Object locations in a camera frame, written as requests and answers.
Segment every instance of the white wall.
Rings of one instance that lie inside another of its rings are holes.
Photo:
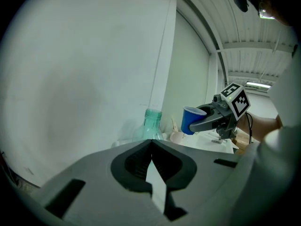
[[[278,115],[276,108],[268,97],[258,96],[254,94],[247,94],[251,102],[249,112],[265,118],[276,118]]]
[[[217,72],[218,72],[218,56],[217,53],[213,53],[209,57],[209,68],[208,68],[208,85],[205,103],[211,103],[213,96],[216,95],[217,91]]]
[[[181,127],[183,106],[205,103],[209,54],[195,31],[176,14],[174,46],[162,107],[161,129],[171,130],[171,116]]]
[[[224,84],[225,84],[225,80],[224,80],[223,72],[222,70],[219,70],[217,73],[217,90],[216,90],[217,94],[222,92],[222,90],[225,87]]]
[[[40,186],[131,138],[145,109],[162,107],[175,11],[175,0],[27,2],[0,57],[10,167]]]

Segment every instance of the black wire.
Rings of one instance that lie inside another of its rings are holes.
[[[248,120],[248,125],[249,125],[249,135],[250,135],[250,137],[249,137],[249,144],[250,144],[251,141],[252,141],[253,118],[252,118],[252,116],[251,116],[249,113],[246,113],[246,118],[247,118],[247,120]]]

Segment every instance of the ceiling light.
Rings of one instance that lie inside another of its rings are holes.
[[[259,86],[259,87],[264,87],[264,88],[270,88],[270,85],[265,85],[265,84],[259,84],[259,83],[255,83],[255,82],[247,82],[247,85],[254,85],[254,86]]]
[[[266,17],[266,16],[264,16],[262,14],[259,14],[259,17],[260,18],[265,18],[265,19],[275,19],[274,17]]]

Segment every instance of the green glass bottle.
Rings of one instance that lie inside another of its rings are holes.
[[[144,123],[135,131],[133,141],[146,139],[163,140],[162,132],[159,129],[161,117],[161,111],[147,109],[145,111]]]

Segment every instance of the blue cup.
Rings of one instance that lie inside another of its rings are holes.
[[[183,109],[184,109],[184,112],[183,112],[181,130],[182,130],[182,132],[184,132],[187,135],[193,135],[194,132],[192,132],[189,129],[189,126],[192,123],[205,118],[207,113],[205,111],[202,111],[202,110],[200,110],[198,108],[194,108],[194,107],[184,106]]]

